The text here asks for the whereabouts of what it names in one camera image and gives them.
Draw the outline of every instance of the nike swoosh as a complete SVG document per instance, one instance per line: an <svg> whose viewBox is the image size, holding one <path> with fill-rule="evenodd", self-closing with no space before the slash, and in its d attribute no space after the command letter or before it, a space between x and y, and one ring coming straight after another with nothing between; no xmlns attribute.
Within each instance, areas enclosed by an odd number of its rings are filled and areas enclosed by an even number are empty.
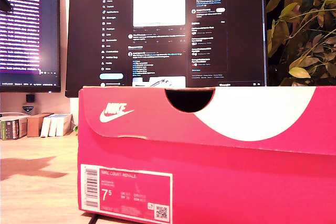
<svg viewBox="0 0 336 224"><path fill-rule="evenodd" d="M114 119L116 119L116 118L119 118L119 117L123 116L123 115L126 115L126 114L128 114L128 113L131 113L131 112L133 112L133 111L134 111L134 110L130 110L130 111L125 111L125 112L120 112L119 114L106 116L105 113L104 113L105 110L103 110L102 113L100 114L99 120L100 120L100 122L102 122L102 123L107 123L107 122L110 122L110 121L112 121L112 120L114 120Z"/></svg>

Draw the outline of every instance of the pink shoebox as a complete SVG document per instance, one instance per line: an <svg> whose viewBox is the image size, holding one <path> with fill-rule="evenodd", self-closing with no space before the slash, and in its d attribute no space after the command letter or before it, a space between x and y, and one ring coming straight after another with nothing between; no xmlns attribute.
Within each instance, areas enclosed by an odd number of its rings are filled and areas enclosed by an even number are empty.
<svg viewBox="0 0 336 224"><path fill-rule="evenodd" d="M166 92L80 91L79 209L158 224L336 223L336 87L220 87L194 113Z"/></svg>

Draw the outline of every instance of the white wall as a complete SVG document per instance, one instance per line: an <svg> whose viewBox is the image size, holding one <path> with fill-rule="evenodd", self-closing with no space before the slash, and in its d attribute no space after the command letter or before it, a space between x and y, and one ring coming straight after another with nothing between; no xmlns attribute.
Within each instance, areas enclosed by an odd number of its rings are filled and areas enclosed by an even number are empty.
<svg viewBox="0 0 336 224"><path fill-rule="evenodd" d="M67 60L67 29L69 0L60 0L61 4L61 93L41 93L36 95L36 100L40 104L41 112L69 113L74 115L75 123L78 122L78 99L68 99L65 97L65 77ZM0 111L19 111L22 103L25 102L25 94L2 93Z"/></svg>

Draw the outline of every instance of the computer monitor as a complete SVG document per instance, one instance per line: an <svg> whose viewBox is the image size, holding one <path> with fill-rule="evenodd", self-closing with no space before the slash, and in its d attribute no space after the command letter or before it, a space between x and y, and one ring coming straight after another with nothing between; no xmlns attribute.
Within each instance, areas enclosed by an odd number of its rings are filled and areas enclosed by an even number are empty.
<svg viewBox="0 0 336 224"><path fill-rule="evenodd" d="M8 0L0 11L0 92L60 92L59 0Z"/></svg>
<svg viewBox="0 0 336 224"><path fill-rule="evenodd" d="M265 86L265 0L70 0L66 96L83 86Z"/></svg>

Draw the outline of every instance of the desk surface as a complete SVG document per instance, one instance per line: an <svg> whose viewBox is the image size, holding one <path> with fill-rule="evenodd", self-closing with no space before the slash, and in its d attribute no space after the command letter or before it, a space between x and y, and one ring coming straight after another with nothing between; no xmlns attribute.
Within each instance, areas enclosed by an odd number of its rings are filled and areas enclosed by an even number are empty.
<svg viewBox="0 0 336 224"><path fill-rule="evenodd" d="M88 224L77 202L75 132L1 143L1 224ZM103 217L97 224L134 223Z"/></svg>

